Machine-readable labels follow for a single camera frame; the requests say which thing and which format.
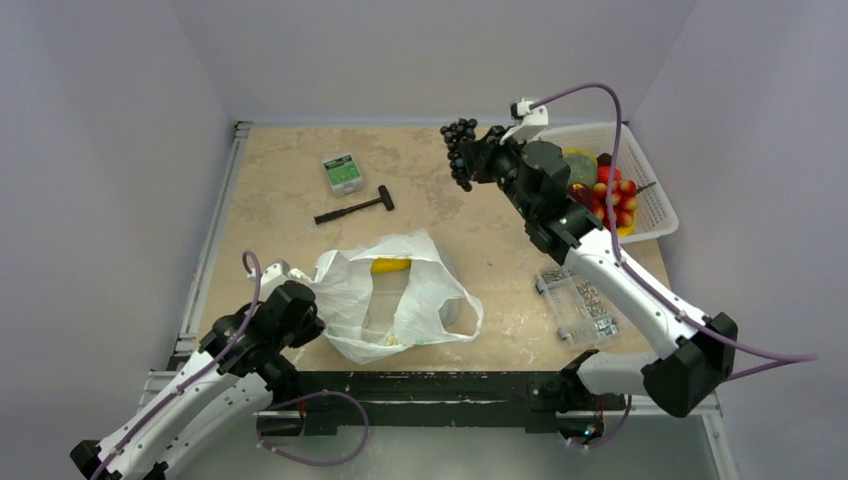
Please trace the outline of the white plastic shopping bag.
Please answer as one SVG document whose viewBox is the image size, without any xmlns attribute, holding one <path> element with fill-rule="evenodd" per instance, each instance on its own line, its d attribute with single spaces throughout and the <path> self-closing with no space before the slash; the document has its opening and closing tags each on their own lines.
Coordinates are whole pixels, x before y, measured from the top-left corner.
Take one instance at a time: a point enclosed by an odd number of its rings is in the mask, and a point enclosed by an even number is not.
<svg viewBox="0 0 848 480">
<path fill-rule="evenodd" d="M 408 270 L 374 275 L 377 258 L 407 258 Z M 290 271 L 316 296 L 324 337 L 356 364 L 412 347 L 468 343 L 481 333 L 482 302 L 454 274 L 451 258 L 425 229 L 390 234 L 348 250 L 330 250 L 315 273 Z"/>
</svg>

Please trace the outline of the dark fake grape bunch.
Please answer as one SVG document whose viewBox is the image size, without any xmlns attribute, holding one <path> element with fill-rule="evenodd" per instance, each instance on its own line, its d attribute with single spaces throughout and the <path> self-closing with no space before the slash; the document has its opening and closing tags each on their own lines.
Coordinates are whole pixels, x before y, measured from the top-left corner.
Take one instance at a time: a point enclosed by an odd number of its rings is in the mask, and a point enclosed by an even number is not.
<svg viewBox="0 0 848 480">
<path fill-rule="evenodd" d="M 465 192 L 472 190 L 471 174 L 465 164 L 461 146 L 476 140 L 475 129 L 478 122 L 474 118 L 458 118 L 455 122 L 443 125 L 439 132 L 447 149 L 451 177 Z"/>
</svg>

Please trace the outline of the red fake cherry bunch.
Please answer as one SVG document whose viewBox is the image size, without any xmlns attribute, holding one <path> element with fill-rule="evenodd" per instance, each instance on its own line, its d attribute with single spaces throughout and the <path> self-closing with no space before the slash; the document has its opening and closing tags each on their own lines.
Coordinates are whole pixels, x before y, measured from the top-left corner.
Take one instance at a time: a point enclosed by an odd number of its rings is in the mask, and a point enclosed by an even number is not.
<svg viewBox="0 0 848 480">
<path fill-rule="evenodd" d="M 637 185 L 632 180 L 624 180 L 623 182 L 615 182 L 612 188 L 607 184 L 596 183 L 592 189 L 595 195 L 594 205 L 589 209 L 599 220 L 602 221 L 605 228 L 610 227 L 610 221 L 607 218 L 607 194 L 611 191 L 613 213 L 621 210 L 638 211 L 639 200 L 638 196 L 646 190 L 651 189 L 656 185 L 655 182 L 650 182 L 646 185 Z"/>
</svg>

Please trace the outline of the dark red fake apple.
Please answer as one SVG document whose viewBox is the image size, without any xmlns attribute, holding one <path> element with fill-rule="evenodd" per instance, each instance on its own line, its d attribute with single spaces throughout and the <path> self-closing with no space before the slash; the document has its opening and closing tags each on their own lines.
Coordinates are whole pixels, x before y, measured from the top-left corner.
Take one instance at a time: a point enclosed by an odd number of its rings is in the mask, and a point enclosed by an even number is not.
<svg viewBox="0 0 848 480">
<path fill-rule="evenodd" d="M 586 184 L 571 184 L 569 186 L 569 195 L 587 209 L 591 209 L 594 205 L 595 195 L 593 189 Z"/>
</svg>

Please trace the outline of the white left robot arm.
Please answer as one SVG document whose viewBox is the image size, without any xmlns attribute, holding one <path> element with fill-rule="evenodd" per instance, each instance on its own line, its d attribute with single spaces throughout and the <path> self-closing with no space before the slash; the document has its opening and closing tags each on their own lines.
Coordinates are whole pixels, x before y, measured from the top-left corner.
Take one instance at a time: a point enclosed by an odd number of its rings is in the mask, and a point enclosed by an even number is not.
<svg viewBox="0 0 848 480">
<path fill-rule="evenodd" d="M 101 440 L 82 440 L 69 457 L 86 479 L 174 478 L 178 463 L 229 421 L 292 405 L 298 372 L 283 349 L 324 329 L 314 293 L 289 280 L 255 305 L 219 318 L 181 371 L 141 412 Z"/>
</svg>

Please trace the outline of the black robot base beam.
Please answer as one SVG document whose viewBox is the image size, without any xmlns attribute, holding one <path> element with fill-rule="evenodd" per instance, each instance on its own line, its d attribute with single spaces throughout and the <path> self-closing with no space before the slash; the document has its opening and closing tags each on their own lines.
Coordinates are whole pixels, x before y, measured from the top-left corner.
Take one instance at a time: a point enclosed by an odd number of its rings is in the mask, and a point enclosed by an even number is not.
<svg viewBox="0 0 848 480">
<path fill-rule="evenodd" d="M 271 436 L 334 435 L 341 427 L 521 428 L 592 441 L 622 395 L 589 393 L 576 371 L 298 372 L 301 393 L 272 399 L 257 425 Z"/>
</svg>

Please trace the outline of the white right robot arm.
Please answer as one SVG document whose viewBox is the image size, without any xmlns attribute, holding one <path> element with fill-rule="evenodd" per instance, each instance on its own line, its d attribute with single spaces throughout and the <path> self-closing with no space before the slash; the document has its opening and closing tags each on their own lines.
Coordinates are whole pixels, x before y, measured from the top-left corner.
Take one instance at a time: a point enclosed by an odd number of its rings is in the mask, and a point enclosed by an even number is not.
<svg viewBox="0 0 848 480">
<path fill-rule="evenodd" d="M 602 394 L 649 397 L 684 418 L 729 380 L 736 322 L 713 317 L 673 294 L 626 252 L 567 185 L 560 147 L 517 142 L 501 126 L 476 138 L 472 126 L 442 128 L 452 176 L 464 190 L 494 183 L 524 221 L 531 243 L 560 266 L 590 281 L 642 333 L 651 350 L 616 355 L 588 350 L 563 369 L 564 399 L 584 407 Z"/>
</svg>

